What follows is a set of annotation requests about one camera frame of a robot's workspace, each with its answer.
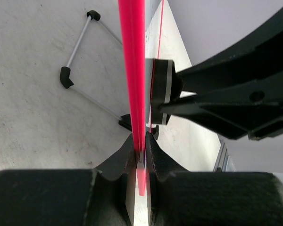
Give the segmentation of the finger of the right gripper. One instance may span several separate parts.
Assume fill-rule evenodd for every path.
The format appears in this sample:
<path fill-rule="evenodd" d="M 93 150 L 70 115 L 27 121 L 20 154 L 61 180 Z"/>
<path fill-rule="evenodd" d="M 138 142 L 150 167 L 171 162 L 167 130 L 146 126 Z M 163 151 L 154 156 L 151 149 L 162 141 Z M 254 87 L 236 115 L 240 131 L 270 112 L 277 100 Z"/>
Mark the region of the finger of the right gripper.
<path fill-rule="evenodd" d="M 283 134 L 283 73 L 263 80 L 183 97 L 163 113 L 188 119 L 227 139 L 259 141 Z"/>
<path fill-rule="evenodd" d="M 283 74 L 283 7 L 245 38 L 178 72 L 183 90 L 198 94 Z"/>

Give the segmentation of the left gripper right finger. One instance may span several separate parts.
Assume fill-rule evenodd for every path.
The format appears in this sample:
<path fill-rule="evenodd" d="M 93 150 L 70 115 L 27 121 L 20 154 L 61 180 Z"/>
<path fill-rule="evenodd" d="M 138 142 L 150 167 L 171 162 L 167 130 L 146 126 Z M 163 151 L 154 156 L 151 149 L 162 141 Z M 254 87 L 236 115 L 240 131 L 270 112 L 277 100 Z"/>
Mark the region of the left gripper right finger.
<path fill-rule="evenodd" d="M 265 172 L 191 172 L 145 137 L 151 226 L 283 226 L 283 183 Z"/>

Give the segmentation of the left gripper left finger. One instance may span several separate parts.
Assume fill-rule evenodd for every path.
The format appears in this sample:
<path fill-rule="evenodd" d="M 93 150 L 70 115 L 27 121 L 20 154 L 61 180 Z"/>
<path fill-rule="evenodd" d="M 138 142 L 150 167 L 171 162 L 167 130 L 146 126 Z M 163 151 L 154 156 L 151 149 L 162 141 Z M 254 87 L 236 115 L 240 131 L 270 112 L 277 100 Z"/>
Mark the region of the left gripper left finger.
<path fill-rule="evenodd" d="M 93 169 L 0 171 L 0 226 L 131 226 L 135 153 L 129 136 Z"/>

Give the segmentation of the black whiteboard eraser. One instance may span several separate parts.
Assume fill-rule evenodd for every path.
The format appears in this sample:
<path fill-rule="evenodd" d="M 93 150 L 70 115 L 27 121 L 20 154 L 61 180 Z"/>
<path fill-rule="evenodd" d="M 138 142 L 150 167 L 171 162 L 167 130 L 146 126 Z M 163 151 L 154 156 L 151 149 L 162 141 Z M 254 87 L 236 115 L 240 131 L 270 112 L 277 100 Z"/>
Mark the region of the black whiteboard eraser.
<path fill-rule="evenodd" d="M 180 97 L 183 88 L 182 80 L 176 75 L 175 63 L 172 60 L 155 59 L 151 83 L 151 122 L 167 125 L 170 115 L 160 111 L 163 104 L 168 104 Z"/>

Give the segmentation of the pink framed whiteboard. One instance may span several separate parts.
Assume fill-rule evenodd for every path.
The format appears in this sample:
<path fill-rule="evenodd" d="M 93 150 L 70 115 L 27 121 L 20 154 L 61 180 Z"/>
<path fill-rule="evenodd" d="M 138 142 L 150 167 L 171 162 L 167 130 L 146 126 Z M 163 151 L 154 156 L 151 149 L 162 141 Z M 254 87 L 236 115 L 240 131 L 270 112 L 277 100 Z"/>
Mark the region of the pink framed whiteboard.
<path fill-rule="evenodd" d="M 146 192 L 146 129 L 151 127 L 146 112 L 149 104 L 146 82 L 151 72 L 147 62 L 159 56 L 161 27 L 164 12 L 162 0 L 120 0 L 118 1 L 121 34 L 123 42 L 125 73 L 127 79 L 133 146 L 136 152 L 136 168 L 139 194 Z"/>

